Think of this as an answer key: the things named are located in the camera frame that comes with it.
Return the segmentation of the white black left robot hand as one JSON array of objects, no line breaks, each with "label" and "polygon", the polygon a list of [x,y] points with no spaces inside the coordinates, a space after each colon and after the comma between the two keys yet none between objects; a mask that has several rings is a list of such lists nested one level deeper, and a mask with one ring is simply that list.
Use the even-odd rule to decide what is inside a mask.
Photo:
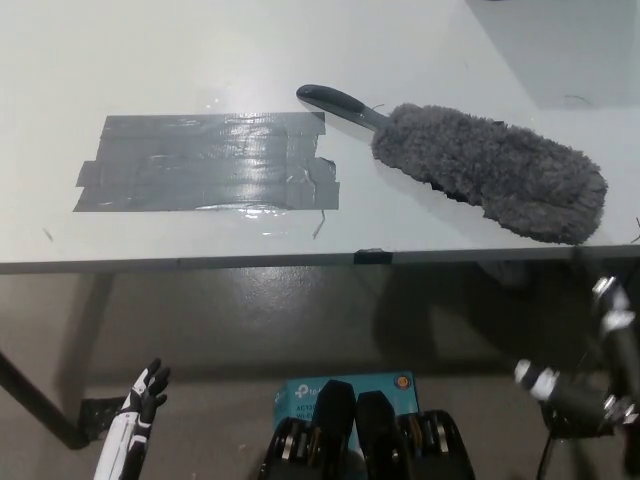
[{"label": "white black left robot hand", "polygon": [[138,480],[157,410],[166,402],[170,369],[154,359],[139,375],[110,425],[94,480]]}]

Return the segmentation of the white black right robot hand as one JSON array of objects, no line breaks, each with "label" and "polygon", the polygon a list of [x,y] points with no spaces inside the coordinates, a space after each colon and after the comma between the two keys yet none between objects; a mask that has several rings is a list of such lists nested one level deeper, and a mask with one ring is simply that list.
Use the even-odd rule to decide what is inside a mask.
[{"label": "white black right robot hand", "polygon": [[639,346],[634,333],[636,315],[620,282],[599,278],[592,287],[593,311],[608,355],[611,384],[604,392],[578,384],[527,359],[514,368],[518,385],[544,406],[580,426],[595,430],[639,425]]}]

